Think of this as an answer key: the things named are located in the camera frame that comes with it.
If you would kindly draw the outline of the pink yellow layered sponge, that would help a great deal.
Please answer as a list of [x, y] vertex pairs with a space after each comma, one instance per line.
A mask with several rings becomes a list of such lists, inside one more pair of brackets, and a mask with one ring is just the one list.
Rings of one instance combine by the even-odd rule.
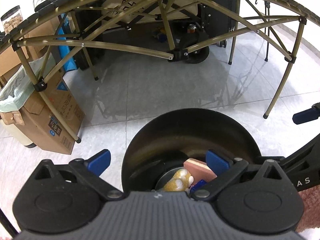
[[204, 180], [208, 183], [217, 177], [217, 175], [207, 166], [205, 162], [193, 158], [187, 159], [183, 163], [183, 167], [193, 176], [193, 185], [201, 180]]

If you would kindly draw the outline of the blue handkerchief tissue pack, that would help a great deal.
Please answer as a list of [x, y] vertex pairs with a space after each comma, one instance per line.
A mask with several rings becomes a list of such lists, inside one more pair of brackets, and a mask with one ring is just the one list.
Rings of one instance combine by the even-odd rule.
[[207, 182], [203, 179], [199, 180], [196, 184], [194, 184], [190, 190], [189, 193], [192, 194], [193, 192], [197, 191], [198, 189], [200, 189], [202, 186], [206, 185]]

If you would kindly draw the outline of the white yellow plush alpaca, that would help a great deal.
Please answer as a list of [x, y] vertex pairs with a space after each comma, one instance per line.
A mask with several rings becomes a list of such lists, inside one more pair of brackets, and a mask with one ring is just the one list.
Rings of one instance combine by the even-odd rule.
[[165, 192], [188, 192], [194, 182], [194, 177], [191, 173], [181, 168], [172, 176], [172, 178], [163, 186]]

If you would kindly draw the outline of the black round trash bin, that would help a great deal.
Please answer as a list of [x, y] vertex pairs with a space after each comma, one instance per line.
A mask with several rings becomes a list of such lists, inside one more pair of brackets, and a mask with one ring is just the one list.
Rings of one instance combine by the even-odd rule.
[[231, 117], [209, 109], [185, 108], [162, 114], [131, 140], [123, 159], [123, 191], [152, 191], [167, 172], [189, 159], [205, 160], [206, 152], [250, 164], [261, 155], [249, 131]]

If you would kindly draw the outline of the pink fluffy rug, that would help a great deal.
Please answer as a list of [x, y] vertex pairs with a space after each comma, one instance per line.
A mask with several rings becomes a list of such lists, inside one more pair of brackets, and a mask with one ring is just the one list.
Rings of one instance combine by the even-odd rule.
[[319, 228], [320, 222], [320, 187], [314, 186], [310, 189], [300, 191], [300, 197], [304, 203], [304, 213], [296, 228], [297, 232], [308, 229]]

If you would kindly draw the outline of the cardboard box with green liner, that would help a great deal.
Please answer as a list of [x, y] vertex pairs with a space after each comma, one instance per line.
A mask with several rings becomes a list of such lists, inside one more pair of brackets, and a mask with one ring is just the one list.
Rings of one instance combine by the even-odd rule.
[[[84, 112], [58, 71], [44, 91], [66, 124], [78, 133]], [[35, 90], [24, 68], [20, 66], [1, 90], [1, 118], [15, 126], [42, 150], [70, 155], [75, 140]]]

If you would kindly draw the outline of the black wagon wheel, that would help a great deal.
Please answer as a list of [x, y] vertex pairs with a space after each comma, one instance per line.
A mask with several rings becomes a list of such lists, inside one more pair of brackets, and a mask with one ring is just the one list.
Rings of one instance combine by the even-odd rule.
[[[199, 41], [200, 41], [199, 38], [196, 36], [193, 36], [193, 37], [185, 36], [181, 38], [179, 42], [179, 46], [180, 48], [185, 49], [189, 46], [195, 45]], [[185, 60], [185, 62], [190, 64], [198, 64], [206, 60], [209, 54], [210, 54], [210, 49], [208, 46], [206, 46], [199, 50], [193, 51], [192, 53], [188, 53], [188, 58]]]

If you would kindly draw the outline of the tan slatted folding table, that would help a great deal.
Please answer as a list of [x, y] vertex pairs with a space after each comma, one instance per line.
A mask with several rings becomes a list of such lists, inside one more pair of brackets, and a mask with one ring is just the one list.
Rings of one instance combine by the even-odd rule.
[[[58, 17], [54, 35], [24, 38]], [[213, 108], [243, 103], [251, 92], [257, 100], [276, 103], [290, 70], [279, 79], [277, 91], [254, 79], [258, 70], [248, 58], [254, 45], [238, 50], [245, 35], [272, 46], [291, 68], [297, 50], [288, 50], [275, 27], [296, 22], [300, 28], [319, 16], [294, 0], [47, 0], [1, 39], [1, 53], [12, 47], [67, 47], [69, 52], [49, 70], [35, 72], [35, 90], [47, 83], [69, 59], [93, 69], [104, 55], [108, 69], [119, 64], [126, 80], [106, 88], [78, 82], [86, 126], [125, 122], [159, 115], [184, 106]], [[183, 37], [199, 38], [185, 49]], [[201, 63], [190, 64], [188, 53], [208, 46]]]

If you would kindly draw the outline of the clear jar with black lid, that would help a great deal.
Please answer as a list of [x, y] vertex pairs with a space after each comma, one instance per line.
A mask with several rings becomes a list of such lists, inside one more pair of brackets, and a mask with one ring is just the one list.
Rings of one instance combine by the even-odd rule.
[[23, 22], [23, 16], [19, 5], [11, 8], [1, 17], [1, 23], [5, 34], [9, 34], [14, 28]]

